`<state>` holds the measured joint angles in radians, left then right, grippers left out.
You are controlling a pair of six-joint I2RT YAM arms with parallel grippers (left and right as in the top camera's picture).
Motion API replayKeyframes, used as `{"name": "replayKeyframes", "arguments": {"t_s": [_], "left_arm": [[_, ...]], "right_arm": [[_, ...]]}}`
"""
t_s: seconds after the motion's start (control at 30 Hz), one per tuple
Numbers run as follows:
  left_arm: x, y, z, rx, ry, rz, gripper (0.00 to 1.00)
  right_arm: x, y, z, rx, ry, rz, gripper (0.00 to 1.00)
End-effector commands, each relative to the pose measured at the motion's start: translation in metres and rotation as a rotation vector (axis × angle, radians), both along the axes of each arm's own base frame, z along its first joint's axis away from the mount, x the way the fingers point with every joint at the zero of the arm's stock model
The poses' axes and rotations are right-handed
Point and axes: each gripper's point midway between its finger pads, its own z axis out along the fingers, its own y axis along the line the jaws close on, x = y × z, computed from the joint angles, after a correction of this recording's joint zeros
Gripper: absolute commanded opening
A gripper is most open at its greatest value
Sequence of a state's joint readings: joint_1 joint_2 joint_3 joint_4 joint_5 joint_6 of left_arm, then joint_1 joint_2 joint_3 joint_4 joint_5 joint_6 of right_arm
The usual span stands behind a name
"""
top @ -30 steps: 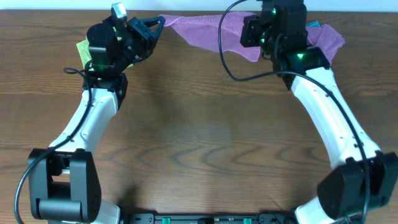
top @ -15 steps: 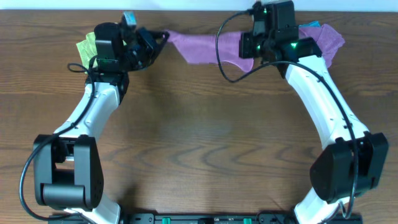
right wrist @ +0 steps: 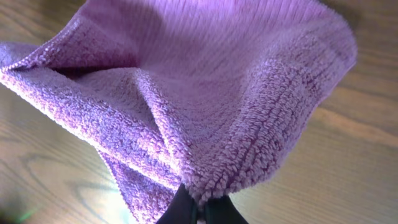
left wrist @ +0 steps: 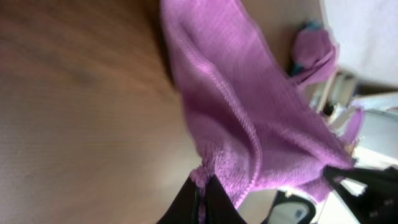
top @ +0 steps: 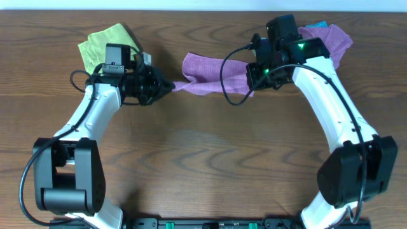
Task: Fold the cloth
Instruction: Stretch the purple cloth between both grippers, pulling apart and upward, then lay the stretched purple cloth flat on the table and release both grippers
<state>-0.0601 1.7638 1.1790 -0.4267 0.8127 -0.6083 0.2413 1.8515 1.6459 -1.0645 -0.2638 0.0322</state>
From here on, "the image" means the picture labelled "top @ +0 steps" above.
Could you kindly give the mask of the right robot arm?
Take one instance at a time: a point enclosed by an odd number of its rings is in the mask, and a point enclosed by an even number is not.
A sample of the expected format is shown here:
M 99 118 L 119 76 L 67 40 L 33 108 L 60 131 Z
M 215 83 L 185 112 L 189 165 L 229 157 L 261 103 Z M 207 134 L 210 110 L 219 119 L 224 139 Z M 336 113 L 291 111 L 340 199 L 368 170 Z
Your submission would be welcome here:
M 254 35 L 248 45 L 256 61 L 247 66 L 251 90 L 295 84 L 310 103 L 329 146 L 317 172 L 318 194 L 299 215 L 296 228 L 335 228 L 348 219 L 358 225 L 364 203 L 386 191 L 397 144 L 381 137 L 362 117 L 319 38 L 290 34 Z

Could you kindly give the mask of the purple microfiber cloth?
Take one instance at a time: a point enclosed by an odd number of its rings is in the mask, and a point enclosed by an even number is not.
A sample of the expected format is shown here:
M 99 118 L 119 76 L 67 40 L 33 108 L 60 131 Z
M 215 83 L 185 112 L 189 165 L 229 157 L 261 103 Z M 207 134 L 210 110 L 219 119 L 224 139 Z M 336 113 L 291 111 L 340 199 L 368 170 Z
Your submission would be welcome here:
M 207 95 L 212 92 L 242 94 L 249 92 L 246 78 L 246 62 L 227 60 L 222 66 L 221 59 L 204 57 L 188 53 L 182 65 L 184 81 L 175 81 L 174 92 L 186 91 L 195 95 Z

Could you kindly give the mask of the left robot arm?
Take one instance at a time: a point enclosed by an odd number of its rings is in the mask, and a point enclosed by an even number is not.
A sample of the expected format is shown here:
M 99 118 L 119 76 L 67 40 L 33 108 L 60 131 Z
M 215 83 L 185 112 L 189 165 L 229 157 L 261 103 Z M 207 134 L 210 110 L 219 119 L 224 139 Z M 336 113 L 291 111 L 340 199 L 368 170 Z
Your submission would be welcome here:
M 175 88 L 157 67 L 99 64 L 88 75 L 84 98 L 70 120 L 52 138 L 33 145 L 36 205 L 67 216 L 48 226 L 79 221 L 91 228 L 122 228 L 123 211 L 106 198 L 106 180 L 98 144 L 126 97 L 148 106 Z

